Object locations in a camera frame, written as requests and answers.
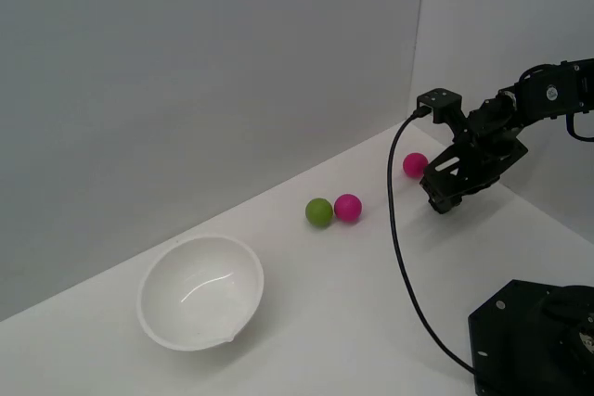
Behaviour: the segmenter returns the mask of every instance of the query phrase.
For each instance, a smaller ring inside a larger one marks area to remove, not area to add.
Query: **robotic arm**
[[[570,136],[594,142],[574,126],[576,113],[594,110],[594,59],[533,67],[468,117],[461,104],[462,96],[443,88],[417,98],[418,108],[432,109],[433,123],[447,124],[454,134],[454,144],[425,168],[420,181],[439,213],[489,187],[523,157],[528,149],[517,136],[528,125],[565,115]]]

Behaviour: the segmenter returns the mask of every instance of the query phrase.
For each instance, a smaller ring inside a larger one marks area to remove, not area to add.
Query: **white bowl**
[[[163,347],[197,351],[230,342],[260,303],[264,273],[244,243],[199,236],[168,249],[140,283],[136,312]]]

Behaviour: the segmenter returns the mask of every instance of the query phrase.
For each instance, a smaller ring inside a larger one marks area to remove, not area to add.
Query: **screw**
[[[557,87],[555,87],[554,85],[549,85],[549,87],[547,87],[547,99],[549,101],[554,101],[558,97],[559,92],[557,91]]]

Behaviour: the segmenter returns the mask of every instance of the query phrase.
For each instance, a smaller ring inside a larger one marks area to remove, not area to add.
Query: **bowl rim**
[[[153,272],[153,270],[155,269],[157,264],[159,264],[173,250],[189,243],[190,241],[200,240],[200,239],[204,239],[204,238],[222,238],[224,240],[230,241],[230,242],[235,243],[236,245],[242,247],[250,255],[250,257],[252,258],[253,264],[255,265],[256,273],[258,275],[258,288],[256,290],[257,294],[256,294],[256,298],[253,302],[253,307],[248,311],[248,313],[243,317],[243,319],[241,319],[239,321],[239,323],[237,323],[237,326],[235,327],[234,331],[231,334],[229,334],[228,336],[223,337],[223,338],[217,338],[217,339],[208,339],[208,340],[205,340],[202,343],[197,344],[197,345],[191,345],[191,346],[178,345],[178,344],[170,342],[169,340],[163,339],[162,337],[155,334],[155,332],[152,330],[149,323],[147,322],[147,319],[145,318],[145,315],[144,315],[144,312],[142,309],[142,296],[144,294],[144,289],[145,289],[147,280],[149,279],[150,274]],[[224,236],[221,234],[208,233],[208,234],[199,234],[197,236],[186,236],[186,237],[181,237],[181,238],[177,239],[174,242],[173,246],[169,247],[164,252],[162,252],[160,255],[158,255],[157,259],[155,259],[152,262],[151,266],[145,272],[144,276],[142,277],[142,280],[140,280],[140,285],[138,287],[138,292],[136,295],[136,316],[138,318],[138,322],[140,322],[140,325],[142,326],[142,329],[147,334],[147,336],[149,336],[151,339],[153,339],[155,342],[157,342],[159,345],[161,345],[165,348],[168,348],[170,350],[176,350],[176,351],[206,350],[207,348],[211,348],[216,345],[220,345],[221,343],[230,342],[235,338],[235,336],[243,329],[243,327],[248,324],[250,319],[252,319],[253,315],[255,314],[256,310],[258,309],[258,306],[260,305],[260,301],[262,299],[263,292],[264,292],[264,270],[262,268],[262,264],[260,263],[260,259],[255,254],[255,252],[252,250],[252,248],[250,248],[247,244],[245,244],[241,240],[238,240],[237,238],[234,238],[232,236]]]

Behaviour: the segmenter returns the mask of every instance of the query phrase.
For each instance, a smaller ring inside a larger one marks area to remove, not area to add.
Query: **black cable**
[[[407,287],[408,296],[412,302],[412,306],[415,307],[415,311],[417,312],[417,316],[419,317],[421,323],[435,341],[437,346],[442,349],[442,351],[447,354],[447,356],[453,360],[456,364],[460,365],[469,373],[478,377],[478,372],[472,368],[470,365],[466,364],[462,359],[457,357],[457,355],[452,352],[448,347],[439,339],[433,328],[427,322],[425,318],[425,314],[421,310],[419,306],[419,302],[417,301],[417,296],[415,296],[415,291],[410,284],[410,279],[408,278],[407,268],[405,267],[404,260],[402,258],[402,252],[400,251],[400,243],[398,242],[398,234],[396,231],[396,220],[394,217],[394,190],[392,188],[392,167],[394,164],[394,153],[396,150],[396,145],[398,144],[398,140],[402,135],[402,132],[405,131],[407,126],[416,120],[417,118],[422,118],[423,116],[428,115],[431,113],[431,109],[428,107],[421,107],[420,109],[416,109],[412,115],[410,115],[406,121],[402,123],[398,132],[396,132],[396,136],[394,137],[394,141],[392,142],[392,146],[390,147],[390,155],[388,156],[388,209],[390,210],[390,228],[392,230],[392,240],[394,241],[394,251],[396,252],[396,258],[398,259],[398,266],[400,267],[400,273],[402,274],[402,278],[405,281],[405,286]]]

